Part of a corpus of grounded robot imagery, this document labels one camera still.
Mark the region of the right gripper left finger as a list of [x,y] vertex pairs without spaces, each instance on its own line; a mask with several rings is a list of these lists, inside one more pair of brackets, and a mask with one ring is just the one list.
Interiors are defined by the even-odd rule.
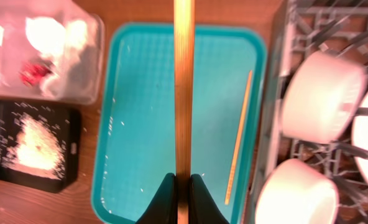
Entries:
[[177,183],[173,173],[163,178],[149,206],[136,224],[176,224],[177,223]]

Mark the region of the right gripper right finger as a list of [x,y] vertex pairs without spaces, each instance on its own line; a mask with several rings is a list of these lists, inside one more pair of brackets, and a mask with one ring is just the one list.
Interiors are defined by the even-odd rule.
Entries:
[[193,174],[189,186],[189,224],[228,224],[202,177]]

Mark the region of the wooden chopstick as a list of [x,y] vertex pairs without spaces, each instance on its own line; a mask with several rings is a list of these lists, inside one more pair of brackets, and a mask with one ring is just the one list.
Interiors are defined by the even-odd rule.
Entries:
[[240,118],[239,118],[237,134],[236,134],[236,142],[235,142],[235,145],[234,145],[234,151],[233,151],[232,160],[231,160],[231,168],[230,168],[230,173],[229,173],[229,178],[228,178],[228,184],[227,184],[226,194],[225,194],[225,198],[224,198],[224,204],[225,205],[228,205],[229,202],[230,202],[230,199],[231,199],[232,187],[233,187],[234,177],[235,177],[235,173],[236,173],[237,160],[238,160],[238,156],[239,156],[239,149],[240,149],[240,146],[241,146],[241,138],[242,138],[245,118],[246,118],[246,114],[247,114],[247,106],[248,106],[248,102],[249,102],[252,75],[253,75],[253,71],[251,70],[248,74],[248,77],[247,77],[246,89],[245,89],[244,97],[243,97],[243,101],[242,101],[241,113],[240,113]]
[[190,221],[191,119],[195,40],[194,0],[174,0],[175,155],[178,182],[177,223]]

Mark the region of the small pink bowl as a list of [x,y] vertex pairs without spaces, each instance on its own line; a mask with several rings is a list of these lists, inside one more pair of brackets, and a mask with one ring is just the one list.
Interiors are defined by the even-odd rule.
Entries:
[[336,184],[298,159],[281,163],[257,201],[255,224],[333,224],[339,207]]

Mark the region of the grey bowl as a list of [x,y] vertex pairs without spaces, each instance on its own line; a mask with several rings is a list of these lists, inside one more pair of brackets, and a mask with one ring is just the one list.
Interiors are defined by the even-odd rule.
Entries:
[[327,53],[311,54],[285,92],[282,134],[320,144],[336,140],[354,116],[366,85],[365,66]]

